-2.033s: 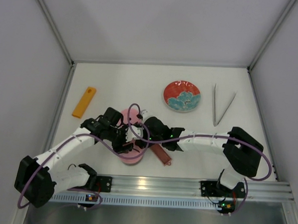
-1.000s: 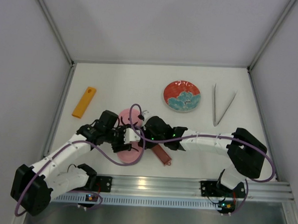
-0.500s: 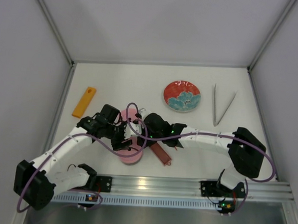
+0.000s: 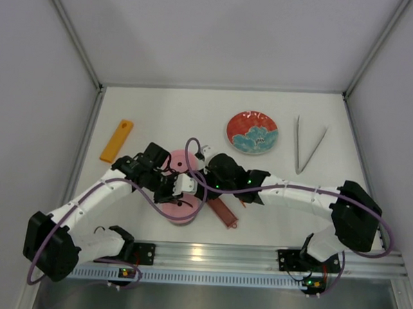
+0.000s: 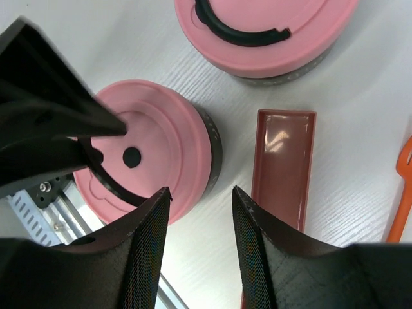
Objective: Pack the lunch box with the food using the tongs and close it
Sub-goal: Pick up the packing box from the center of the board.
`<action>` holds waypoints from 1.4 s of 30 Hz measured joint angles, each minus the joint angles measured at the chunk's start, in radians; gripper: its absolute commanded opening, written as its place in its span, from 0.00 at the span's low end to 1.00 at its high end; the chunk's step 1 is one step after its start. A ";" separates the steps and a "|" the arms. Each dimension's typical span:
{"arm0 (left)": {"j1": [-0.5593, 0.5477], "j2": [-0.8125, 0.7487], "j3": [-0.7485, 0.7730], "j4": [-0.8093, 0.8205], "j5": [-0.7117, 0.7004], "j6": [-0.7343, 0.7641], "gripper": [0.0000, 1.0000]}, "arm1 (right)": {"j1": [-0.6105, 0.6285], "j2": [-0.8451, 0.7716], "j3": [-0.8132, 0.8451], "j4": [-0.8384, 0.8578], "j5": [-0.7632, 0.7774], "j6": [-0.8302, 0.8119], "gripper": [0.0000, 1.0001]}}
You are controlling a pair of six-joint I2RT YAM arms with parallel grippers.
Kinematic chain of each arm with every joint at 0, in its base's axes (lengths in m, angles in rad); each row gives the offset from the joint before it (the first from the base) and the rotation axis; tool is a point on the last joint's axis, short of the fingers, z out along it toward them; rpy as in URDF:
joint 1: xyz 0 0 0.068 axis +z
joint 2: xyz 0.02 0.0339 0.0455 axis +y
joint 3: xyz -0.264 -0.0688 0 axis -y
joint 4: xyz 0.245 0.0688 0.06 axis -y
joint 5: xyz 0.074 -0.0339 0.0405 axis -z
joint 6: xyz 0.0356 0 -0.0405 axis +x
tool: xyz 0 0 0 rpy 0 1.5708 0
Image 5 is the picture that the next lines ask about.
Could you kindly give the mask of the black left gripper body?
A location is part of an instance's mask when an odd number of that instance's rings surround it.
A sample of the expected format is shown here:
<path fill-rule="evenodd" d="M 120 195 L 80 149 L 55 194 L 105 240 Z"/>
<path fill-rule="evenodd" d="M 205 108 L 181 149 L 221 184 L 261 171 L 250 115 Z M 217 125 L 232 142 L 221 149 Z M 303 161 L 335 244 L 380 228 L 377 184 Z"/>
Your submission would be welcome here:
<path fill-rule="evenodd" d="M 88 141 L 126 124 L 24 17 L 1 33 L 1 196 L 100 162 Z"/>

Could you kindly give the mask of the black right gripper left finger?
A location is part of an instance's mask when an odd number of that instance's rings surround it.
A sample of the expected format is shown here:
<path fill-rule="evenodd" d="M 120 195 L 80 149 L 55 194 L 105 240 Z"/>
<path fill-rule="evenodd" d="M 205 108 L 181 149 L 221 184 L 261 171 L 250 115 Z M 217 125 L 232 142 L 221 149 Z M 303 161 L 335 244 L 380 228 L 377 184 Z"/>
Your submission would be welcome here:
<path fill-rule="evenodd" d="M 154 308 L 170 209 L 164 187 L 69 245 L 1 240 L 2 308 Z"/>

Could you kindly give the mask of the orange plastic fork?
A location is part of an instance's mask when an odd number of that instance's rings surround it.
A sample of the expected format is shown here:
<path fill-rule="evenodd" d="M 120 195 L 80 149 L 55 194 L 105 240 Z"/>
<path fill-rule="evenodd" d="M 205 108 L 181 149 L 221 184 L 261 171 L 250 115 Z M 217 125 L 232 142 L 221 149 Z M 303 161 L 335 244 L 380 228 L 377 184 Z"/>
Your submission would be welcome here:
<path fill-rule="evenodd" d="M 402 196 L 393 223 L 386 238 L 387 243 L 398 243 L 402 237 L 411 210 L 411 137 L 403 146 L 397 160 L 396 171 L 404 181 Z"/>

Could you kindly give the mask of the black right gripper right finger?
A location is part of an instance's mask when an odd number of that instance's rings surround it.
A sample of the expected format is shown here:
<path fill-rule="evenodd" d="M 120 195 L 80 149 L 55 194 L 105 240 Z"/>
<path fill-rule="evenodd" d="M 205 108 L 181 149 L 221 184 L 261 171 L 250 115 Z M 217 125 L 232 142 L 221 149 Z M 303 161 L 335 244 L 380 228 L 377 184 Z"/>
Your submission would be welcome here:
<path fill-rule="evenodd" d="M 411 246 L 339 248 L 293 229 L 240 187 L 232 215 L 243 308 L 410 308 Z"/>

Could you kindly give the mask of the black steel lunch bowl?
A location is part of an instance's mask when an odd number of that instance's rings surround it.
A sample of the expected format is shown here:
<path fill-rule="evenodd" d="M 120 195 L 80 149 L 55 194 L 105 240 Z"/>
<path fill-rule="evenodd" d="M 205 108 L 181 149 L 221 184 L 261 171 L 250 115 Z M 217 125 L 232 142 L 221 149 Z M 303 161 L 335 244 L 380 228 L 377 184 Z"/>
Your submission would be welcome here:
<path fill-rule="evenodd" d="M 322 61 L 329 55 L 330 51 L 335 46 L 335 43 L 336 42 L 333 42 L 327 49 L 325 49 L 325 51 L 319 54 L 316 58 L 312 59 L 310 62 L 306 63 L 304 66 L 301 66 L 298 69 L 295 69 L 291 72 L 266 78 L 246 78 L 238 77 L 235 75 L 233 75 L 233 77 L 236 80 L 251 86 L 267 87 L 286 84 L 303 77 L 304 75 L 312 71 L 314 68 L 316 68 L 318 65 L 320 65 L 320 63 L 322 63 Z"/>
<path fill-rule="evenodd" d="M 203 123 L 205 124 L 211 145 L 211 170 L 207 186 L 200 198 L 200 200 L 203 200 L 210 194 L 216 182 L 218 181 L 223 165 L 223 146 L 220 133 L 211 116 L 201 106 L 195 106 L 195 108 L 199 113 L 201 119 L 203 120 Z"/>

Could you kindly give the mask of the dark red cutlery tray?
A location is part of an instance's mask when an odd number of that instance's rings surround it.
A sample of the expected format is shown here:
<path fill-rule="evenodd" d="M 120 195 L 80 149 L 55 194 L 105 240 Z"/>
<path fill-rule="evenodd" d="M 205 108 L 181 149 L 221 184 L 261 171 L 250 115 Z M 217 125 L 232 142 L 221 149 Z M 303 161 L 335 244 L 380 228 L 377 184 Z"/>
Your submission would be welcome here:
<path fill-rule="evenodd" d="M 252 176 L 252 199 L 303 232 L 316 112 L 261 109 Z"/>

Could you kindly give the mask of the pink lid with black handle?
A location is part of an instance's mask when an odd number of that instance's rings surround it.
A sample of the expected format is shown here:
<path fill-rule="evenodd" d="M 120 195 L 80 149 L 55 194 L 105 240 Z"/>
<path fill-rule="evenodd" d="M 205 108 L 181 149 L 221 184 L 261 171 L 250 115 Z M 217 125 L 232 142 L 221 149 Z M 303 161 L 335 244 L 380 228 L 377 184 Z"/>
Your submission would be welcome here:
<path fill-rule="evenodd" d="M 207 128 L 196 108 L 172 89 L 146 80 L 123 80 L 97 98 L 127 124 L 127 134 L 92 138 L 102 167 L 122 187 L 148 198 L 168 187 L 169 223 L 201 199 L 211 174 Z"/>
<path fill-rule="evenodd" d="M 175 1 L 189 42 L 215 67 L 263 79 L 314 61 L 338 39 L 358 2 Z"/>

